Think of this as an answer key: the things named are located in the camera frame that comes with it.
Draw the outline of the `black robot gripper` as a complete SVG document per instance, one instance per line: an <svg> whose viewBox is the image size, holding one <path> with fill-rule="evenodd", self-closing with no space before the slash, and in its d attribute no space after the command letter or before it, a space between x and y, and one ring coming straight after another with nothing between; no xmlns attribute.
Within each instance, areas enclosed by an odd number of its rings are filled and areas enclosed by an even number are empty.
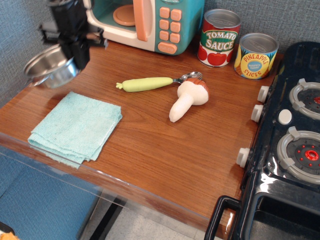
<svg viewBox="0 0 320 240"><path fill-rule="evenodd" d="M88 22L87 11L92 10L95 2L90 0L88 6L85 6L82 0L46 0L45 4L53 20L39 26L43 42L73 42L71 47L60 43L61 49L68 60L74 58L77 68L83 70L90 61L90 46L108 46L108 41L103 37L104 31ZM88 43L76 42L86 37L90 37Z"/></svg>

